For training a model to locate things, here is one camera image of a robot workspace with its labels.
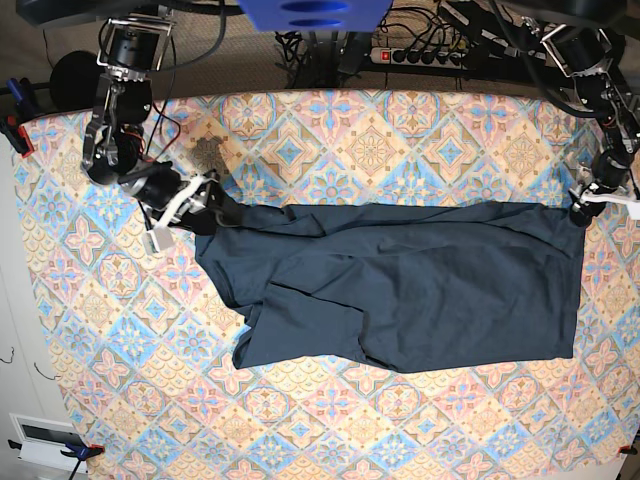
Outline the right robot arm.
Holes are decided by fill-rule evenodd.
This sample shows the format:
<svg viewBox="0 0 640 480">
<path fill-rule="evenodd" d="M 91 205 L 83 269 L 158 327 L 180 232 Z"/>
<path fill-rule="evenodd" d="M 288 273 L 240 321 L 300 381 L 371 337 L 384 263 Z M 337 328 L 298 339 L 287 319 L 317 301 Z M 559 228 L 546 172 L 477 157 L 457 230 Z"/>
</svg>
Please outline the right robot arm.
<svg viewBox="0 0 640 480">
<path fill-rule="evenodd" d="M 222 1 L 19 1 L 16 11 L 35 26 L 92 17 L 104 20 L 96 59 L 102 72 L 81 162 L 92 183 L 117 185 L 135 199 L 149 233 L 177 228 L 212 235 L 218 228 L 241 224 L 242 208 L 226 194 L 215 169 L 185 179 L 171 162 L 150 156 L 152 139 L 143 128 L 156 109 L 151 74 L 176 73 L 183 67 L 178 62 L 164 64 L 165 55 L 175 52 L 172 13 L 219 20 L 213 45 L 200 56 L 206 59 L 219 49 L 227 18 L 241 14 L 240 7 Z"/>
</svg>

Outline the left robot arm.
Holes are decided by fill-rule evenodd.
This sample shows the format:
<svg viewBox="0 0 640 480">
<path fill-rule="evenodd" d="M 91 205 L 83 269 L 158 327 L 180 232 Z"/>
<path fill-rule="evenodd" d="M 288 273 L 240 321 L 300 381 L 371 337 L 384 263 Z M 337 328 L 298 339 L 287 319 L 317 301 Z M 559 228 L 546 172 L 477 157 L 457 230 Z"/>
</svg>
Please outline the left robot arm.
<svg viewBox="0 0 640 480">
<path fill-rule="evenodd" d="M 626 1 L 508 1 L 522 18 L 520 30 L 510 26 L 498 3 L 489 3 L 508 43 L 518 52 L 540 93 L 556 108 L 576 118 L 593 119 L 603 133 L 603 150 L 580 167 L 570 190 L 571 220 L 588 226 L 607 202 L 632 206 L 639 188 L 632 164 L 639 151 L 639 118 L 633 94 L 618 67 L 614 25 L 625 17 Z M 581 109 L 551 93 L 534 65 L 532 52 L 541 46 L 574 86 Z"/>
</svg>

